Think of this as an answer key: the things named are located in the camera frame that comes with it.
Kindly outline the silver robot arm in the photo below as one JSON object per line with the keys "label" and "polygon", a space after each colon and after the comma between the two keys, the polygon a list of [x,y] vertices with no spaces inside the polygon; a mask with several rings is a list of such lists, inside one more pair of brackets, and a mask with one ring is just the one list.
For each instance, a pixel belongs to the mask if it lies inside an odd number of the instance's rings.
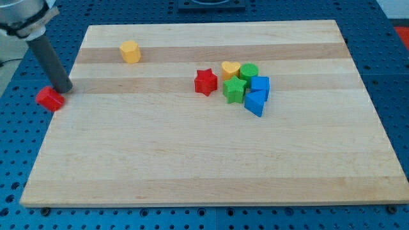
{"label": "silver robot arm", "polygon": [[55,0],[1,0],[1,35],[31,41],[59,14]]}

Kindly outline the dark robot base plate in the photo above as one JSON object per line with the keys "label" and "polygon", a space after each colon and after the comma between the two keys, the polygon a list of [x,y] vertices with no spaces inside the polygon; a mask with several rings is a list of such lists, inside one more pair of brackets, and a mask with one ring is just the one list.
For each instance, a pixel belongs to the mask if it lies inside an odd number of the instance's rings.
{"label": "dark robot base plate", "polygon": [[179,12],[243,10],[247,0],[177,0]]}

